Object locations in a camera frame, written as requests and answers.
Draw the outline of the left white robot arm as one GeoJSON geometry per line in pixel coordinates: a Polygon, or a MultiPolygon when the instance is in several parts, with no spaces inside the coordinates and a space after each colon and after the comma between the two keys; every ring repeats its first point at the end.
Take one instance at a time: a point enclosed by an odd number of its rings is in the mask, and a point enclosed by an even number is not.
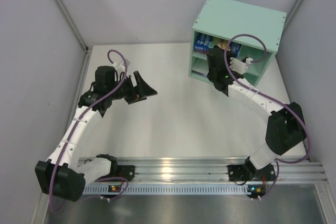
{"type": "Polygon", "coordinates": [[[94,75],[95,80],[80,97],[75,116],[62,140],[46,161],[39,161],[35,166],[44,194],[75,202],[89,184],[101,178],[116,177],[120,169],[115,157],[98,154],[92,161],[79,166],[80,155],[114,100],[133,104],[157,95],[138,71],[133,73],[136,84],[132,83],[131,76],[111,66],[98,67],[94,75]]]}

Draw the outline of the green 104-storey treehouse book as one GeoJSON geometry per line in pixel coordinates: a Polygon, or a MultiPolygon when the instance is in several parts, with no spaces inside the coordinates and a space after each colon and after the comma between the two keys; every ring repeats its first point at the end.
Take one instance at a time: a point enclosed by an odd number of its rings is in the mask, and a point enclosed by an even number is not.
{"type": "Polygon", "coordinates": [[[226,45],[228,43],[228,40],[224,40],[224,39],[221,39],[221,38],[214,37],[213,38],[213,43],[214,43],[215,46],[217,46],[221,49],[225,49],[226,45]]]}

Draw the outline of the blue treehouse book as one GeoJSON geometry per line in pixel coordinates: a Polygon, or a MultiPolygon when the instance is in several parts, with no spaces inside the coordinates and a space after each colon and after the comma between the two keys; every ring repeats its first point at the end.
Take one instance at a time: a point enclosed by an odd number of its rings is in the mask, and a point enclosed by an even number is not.
{"type": "MultiPolygon", "coordinates": [[[[194,51],[202,54],[207,54],[210,49],[213,49],[215,47],[213,43],[213,38],[214,36],[211,35],[203,33],[198,34],[194,42],[194,51]]],[[[242,45],[236,42],[228,42],[227,45],[227,51],[232,52],[234,54],[234,57],[237,58],[239,56],[242,45]]]]}

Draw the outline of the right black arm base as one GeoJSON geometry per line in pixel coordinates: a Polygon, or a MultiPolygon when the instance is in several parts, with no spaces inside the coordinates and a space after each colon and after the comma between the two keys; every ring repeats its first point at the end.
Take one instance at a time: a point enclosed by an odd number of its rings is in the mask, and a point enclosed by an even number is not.
{"type": "Polygon", "coordinates": [[[228,165],[227,169],[229,181],[235,183],[261,182],[263,179],[268,182],[276,178],[276,171],[271,163],[257,169],[250,161],[250,157],[246,158],[242,164],[228,165]]]}

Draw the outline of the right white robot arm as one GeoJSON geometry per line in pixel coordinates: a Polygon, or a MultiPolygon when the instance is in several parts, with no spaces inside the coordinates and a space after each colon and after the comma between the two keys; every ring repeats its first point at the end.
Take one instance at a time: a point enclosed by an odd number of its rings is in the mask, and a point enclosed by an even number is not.
{"type": "Polygon", "coordinates": [[[250,171],[263,169],[308,138],[299,104],[284,104],[243,77],[251,58],[242,62],[216,46],[207,53],[207,62],[207,77],[215,89],[241,102],[266,122],[265,142],[245,161],[250,171]]]}

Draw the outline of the pale green booklet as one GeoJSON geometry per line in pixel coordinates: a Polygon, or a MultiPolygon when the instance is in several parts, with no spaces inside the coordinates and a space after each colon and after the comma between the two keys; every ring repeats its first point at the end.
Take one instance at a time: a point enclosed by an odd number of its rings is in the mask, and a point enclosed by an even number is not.
{"type": "Polygon", "coordinates": [[[193,57],[192,58],[192,72],[203,75],[207,77],[208,74],[208,63],[206,60],[193,57]]]}

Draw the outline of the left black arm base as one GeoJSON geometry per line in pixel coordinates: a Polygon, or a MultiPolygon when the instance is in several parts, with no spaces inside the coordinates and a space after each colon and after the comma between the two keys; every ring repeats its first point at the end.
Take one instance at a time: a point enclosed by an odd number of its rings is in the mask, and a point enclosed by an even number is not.
{"type": "Polygon", "coordinates": [[[134,165],[113,165],[110,169],[110,173],[96,179],[96,182],[110,182],[110,181],[121,182],[122,178],[130,182],[134,179],[134,176],[135,176],[134,165]]]}

